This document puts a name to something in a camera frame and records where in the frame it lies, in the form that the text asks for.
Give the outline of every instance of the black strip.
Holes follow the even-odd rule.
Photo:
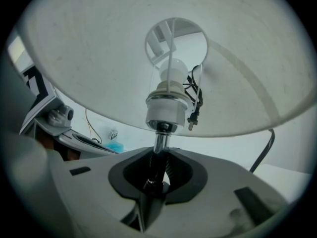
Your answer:
[[[234,193],[256,226],[273,216],[273,213],[249,187],[237,189]]]
[[[261,161],[265,158],[269,150],[271,149],[274,140],[275,140],[275,133],[273,129],[269,129],[269,131],[272,133],[271,138],[269,139],[266,147],[263,149],[261,154],[258,156],[257,160],[253,163],[252,167],[250,168],[250,172],[254,172],[255,169],[257,169],[258,165],[261,163]]]
[[[88,172],[91,169],[88,167],[81,167],[81,168],[77,168],[77,169],[72,169],[69,170],[72,176],[76,176],[76,175],[80,175],[82,173]]]

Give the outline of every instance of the blue object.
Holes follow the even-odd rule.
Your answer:
[[[115,140],[110,141],[109,143],[104,145],[105,147],[110,148],[112,151],[115,151],[117,153],[122,153],[123,152],[123,144],[118,143]]]

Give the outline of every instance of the lampshade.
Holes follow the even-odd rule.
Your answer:
[[[198,125],[180,135],[256,132],[313,104],[316,56],[285,0],[33,0],[17,27],[35,65],[64,94],[148,129],[145,100],[159,71],[146,36],[170,18],[197,24],[208,45]]]

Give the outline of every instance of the white light bulb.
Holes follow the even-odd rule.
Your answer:
[[[159,69],[159,75],[162,81],[167,80],[168,72],[168,59],[163,62]],[[188,69],[185,63],[177,58],[172,59],[171,68],[170,68],[170,81],[176,81],[180,84],[183,84],[187,79]]]

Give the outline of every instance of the lamp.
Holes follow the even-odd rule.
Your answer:
[[[175,29],[167,21],[178,18],[206,39],[200,70],[172,60]],[[160,76],[154,67],[165,52],[155,45],[157,25],[171,30]],[[33,0],[17,26],[36,66],[63,93],[100,115],[157,131],[154,148],[122,155],[64,164],[49,154],[67,212],[83,232],[140,234],[130,226],[156,237],[232,237],[261,233],[260,224],[285,206],[243,168],[168,147],[171,133],[252,133],[314,103],[314,50],[284,0]],[[201,78],[197,95],[201,88],[204,97],[191,131],[185,117],[195,106],[183,92],[185,67]],[[149,94],[153,73],[162,82]],[[82,165],[86,174],[71,177],[68,171]],[[162,182],[165,171],[170,185]]]

